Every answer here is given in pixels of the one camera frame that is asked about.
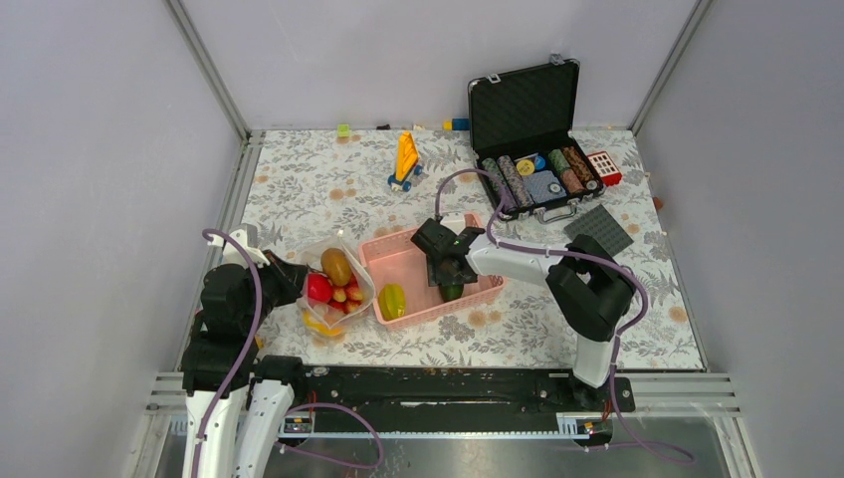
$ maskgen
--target floral pattern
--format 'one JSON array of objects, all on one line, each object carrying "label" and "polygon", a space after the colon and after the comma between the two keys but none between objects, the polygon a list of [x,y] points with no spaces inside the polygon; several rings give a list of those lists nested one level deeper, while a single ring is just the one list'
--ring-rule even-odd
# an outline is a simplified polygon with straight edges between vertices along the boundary
[{"label": "floral pattern", "polygon": [[[461,131],[413,131],[424,172],[409,192],[393,192],[399,130],[357,131],[338,140],[334,131],[268,131],[252,182],[243,222],[255,224],[260,247],[279,257],[343,229],[349,246],[421,224],[433,216],[440,181],[473,167],[469,136]],[[632,268],[648,290],[651,309],[625,334],[619,365],[625,368],[701,369],[686,306],[668,244],[653,206],[647,175],[629,131],[575,131],[587,152],[607,151],[624,178],[600,198],[633,238],[616,260]],[[474,174],[445,188],[443,211],[477,211],[486,220],[492,207]],[[536,219],[498,223],[498,235],[538,243],[564,244],[569,220],[548,225]],[[634,299],[632,313],[640,300]],[[566,367],[574,360],[575,334],[547,289],[509,281],[492,305],[459,311],[404,330],[389,332],[371,312],[340,339],[310,335],[295,306],[267,317],[259,334],[262,354],[297,355],[308,363],[390,365],[475,365]]]}]

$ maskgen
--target pink basket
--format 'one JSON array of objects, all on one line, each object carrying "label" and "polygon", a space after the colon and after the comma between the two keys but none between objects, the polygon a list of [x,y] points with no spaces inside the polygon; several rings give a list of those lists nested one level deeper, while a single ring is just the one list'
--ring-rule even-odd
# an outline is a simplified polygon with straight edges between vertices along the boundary
[{"label": "pink basket", "polygon": [[[466,213],[466,225],[484,227],[481,218],[474,212]],[[425,254],[412,242],[410,236],[416,232],[405,229],[395,234],[378,237],[360,244],[360,263],[369,271],[375,283],[375,295],[386,284],[399,284],[407,300],[406,315],[392,321],[385,321],[377,299],[372,302],[378,322],[390,331],[415,326],[467,307],[491,304],[507,279],[501,276],[481,276],[475,284],[467,284],[463,297],[443,303],[436,287],[428,287]]]}]

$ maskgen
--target white wall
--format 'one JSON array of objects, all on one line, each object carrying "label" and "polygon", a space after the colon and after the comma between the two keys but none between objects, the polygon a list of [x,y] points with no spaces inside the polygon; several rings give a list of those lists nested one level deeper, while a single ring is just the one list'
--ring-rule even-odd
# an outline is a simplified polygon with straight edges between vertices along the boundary
[{"label": "white wall", "polygon": [[185,4],[253,128],[439,127],[473,78],[582,62],[578,125],[629,124],[694,0],[244,0]]},{"label": "white wall", "polygon": [[765,477],[840,476],[844,4],[717,2],[639,136]]},{"label": "white wall", "polygon": [[162,1],[0,13],[0,475],[112,477],[238,149]]}]

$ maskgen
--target open case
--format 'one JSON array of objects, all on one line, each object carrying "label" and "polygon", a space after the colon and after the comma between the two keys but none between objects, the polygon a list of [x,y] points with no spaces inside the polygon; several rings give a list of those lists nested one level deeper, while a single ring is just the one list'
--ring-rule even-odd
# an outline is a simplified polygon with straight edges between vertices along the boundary
[{"label": "open case", "polygon": [[[485,159],[500,164],[502,156],[508,156],[513,167],[521,171],[516,179],[505,174],[505,186],[511,194],[518,187],[514,182],[524,181],[526,185],[527,178],[531,180],[530,188],[522,191],[528,193],[530,201],[511,197],[512,204],[502,211],[501,219],[508,221],[535,214],[539,222],[548,223],[573,216],[580,201],[603,194],[606,186],[598,171],[570,135],[579,72],[580,64],[576,60],[551,55],[545,65],[489,75],[469,83],[470,138],[477,167],[489,170],[484,166]],[[580,181],[582,190],[563,183],[564,171],[549,157],[555,149],[565,151],[566,158],[570,154],[579,156],[591,174],[591,181]],[[534,157],[530,160],[532,164],[525,164],[524,159],[533,154],[541,159]],[[582,170],[577,172],[583,179]],[[501,196],[493,182],[486,176],[481,176],[481,182],[493,205],[498,205]],[[548,211],[561,207],[567,211],[548,216]]]}]

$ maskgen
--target plastic bag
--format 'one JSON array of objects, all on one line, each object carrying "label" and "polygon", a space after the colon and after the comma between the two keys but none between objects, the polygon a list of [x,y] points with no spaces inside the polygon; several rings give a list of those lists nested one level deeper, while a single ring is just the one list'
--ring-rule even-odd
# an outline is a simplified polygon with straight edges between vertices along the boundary
[{"label": "plastic bag", "polygon": [[363,293],[363,300],[360,301],[360,306],[355,311],[346,314],[328,304],[310,300],[307,294],[308,281],[305,282],[303,296],[297,300],[297,305],[302,313],[302,322],[309,332],[319,337],[336,338],[344,334],[356,319],[366,314],[369,306],[372,305],[375,295],[375,285],[372,283],[372,278],[369,277],[369,274],[360,265],[357,255],[342,240],[342,230],[337,231],[337,234],[333,237],[303,249],[297,255],[297,262],[306,264],[319,272],[322,269],[320,263],[322,253],[330,248],[339,249],[345,255],[351,268],[351,273],[357,279],[357,286],[360,288],[360,292]]}]

